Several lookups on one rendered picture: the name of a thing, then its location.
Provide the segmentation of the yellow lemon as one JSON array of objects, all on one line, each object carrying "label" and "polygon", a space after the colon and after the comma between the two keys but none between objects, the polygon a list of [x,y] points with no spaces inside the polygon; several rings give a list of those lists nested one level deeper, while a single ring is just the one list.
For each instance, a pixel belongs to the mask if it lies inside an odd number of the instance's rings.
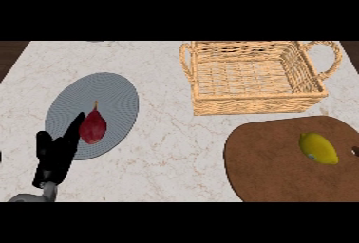
[{"label": "yellow lemon", "polygon": [[318,133],[301,133],[298,146],[304,156],[314,162],[330,165],[339,162],[336,150]]}]

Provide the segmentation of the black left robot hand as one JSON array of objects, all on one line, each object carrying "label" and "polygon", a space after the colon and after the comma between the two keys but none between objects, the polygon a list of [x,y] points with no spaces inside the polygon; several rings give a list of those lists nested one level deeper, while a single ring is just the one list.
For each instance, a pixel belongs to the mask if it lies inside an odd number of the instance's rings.
[{"label": "black left robot hand", "polygon": [[42,188],[45,182],[58,185],[66,178],[79,140],[78,128],[84,118],[84,113],[79,113],[63,136],[55,140],[51,139],[45,131],[36,133],[36,158],[39,163],[32,180],[32,185],[36,188]]}]

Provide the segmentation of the brown wooden cutting board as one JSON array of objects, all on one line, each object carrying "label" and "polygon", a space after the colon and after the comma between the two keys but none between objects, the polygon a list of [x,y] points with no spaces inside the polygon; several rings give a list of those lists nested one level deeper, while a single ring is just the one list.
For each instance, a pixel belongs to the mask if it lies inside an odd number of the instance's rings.
[{"label": "brown wooden cutting board", "polygon": [[[318,133],[339,163],[311,161],[299,135]],[[242,201],[359,201],[359,131],[338,119],[313,116],[242,124],[222,151],[227,179]]]}]

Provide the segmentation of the grey round placemat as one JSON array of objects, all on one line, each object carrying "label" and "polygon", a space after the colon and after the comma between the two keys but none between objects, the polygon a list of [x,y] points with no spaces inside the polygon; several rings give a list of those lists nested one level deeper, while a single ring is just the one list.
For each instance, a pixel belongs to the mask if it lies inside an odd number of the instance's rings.
[{"label": "grey round placemat", "polygon": [[66,132],[78,113],[97,112],[106,121],[106,132],[95,144],[78,141],[73,160],[98,157],[120,143],[135,122],[138,95],[129,80],[119,74],[98,72],[79,78],[58,93],[45,114],[44,131],[52,139]]}]

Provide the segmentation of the tan wicker basket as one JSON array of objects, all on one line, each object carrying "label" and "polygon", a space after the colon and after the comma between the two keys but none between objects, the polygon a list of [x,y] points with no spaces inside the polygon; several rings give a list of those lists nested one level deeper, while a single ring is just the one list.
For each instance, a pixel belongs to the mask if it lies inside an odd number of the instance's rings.
[{"label": "tan wicker basket", "polygon": [[[330,47],[330,67],[315,71],[308,51]],[[324,79],[342,53],[332,41],[190,41],[178,47],[193,114],[299,113],[327,96]]]}]

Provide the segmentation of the dark red pointed vegetable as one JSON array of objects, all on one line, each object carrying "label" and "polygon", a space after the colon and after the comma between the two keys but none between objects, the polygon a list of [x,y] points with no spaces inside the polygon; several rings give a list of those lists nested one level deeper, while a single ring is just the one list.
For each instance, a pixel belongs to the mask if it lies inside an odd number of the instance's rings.
[{"label": "dark red pointed vegetable", "polygon": [[97,111],[97,102],[94,102],[92,111],[88,113],[78,128],[79,138],[85,143],[95,144],[100,141],[104,132],[106,121]]}]

